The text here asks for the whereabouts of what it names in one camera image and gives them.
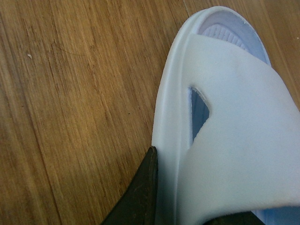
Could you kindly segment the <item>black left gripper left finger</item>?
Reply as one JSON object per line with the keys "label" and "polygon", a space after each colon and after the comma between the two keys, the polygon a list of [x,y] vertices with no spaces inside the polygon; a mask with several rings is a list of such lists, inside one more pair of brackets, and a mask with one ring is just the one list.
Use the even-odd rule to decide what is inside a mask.
{"label": "black left gripper left finger", "polygon": [[103,225],[153,225],[158,191],[158,153],[151,146],[124,195],[103,220]]}

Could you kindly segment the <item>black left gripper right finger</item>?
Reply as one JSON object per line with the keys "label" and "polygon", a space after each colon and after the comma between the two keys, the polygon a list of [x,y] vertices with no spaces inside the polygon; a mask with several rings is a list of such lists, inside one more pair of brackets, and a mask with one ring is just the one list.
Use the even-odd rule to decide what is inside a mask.
{"label": "black left gripper right finger", "polygon": [[255,208],[250,205],[221,204],[211,209],[203,225],[264,225],[253,212]]}

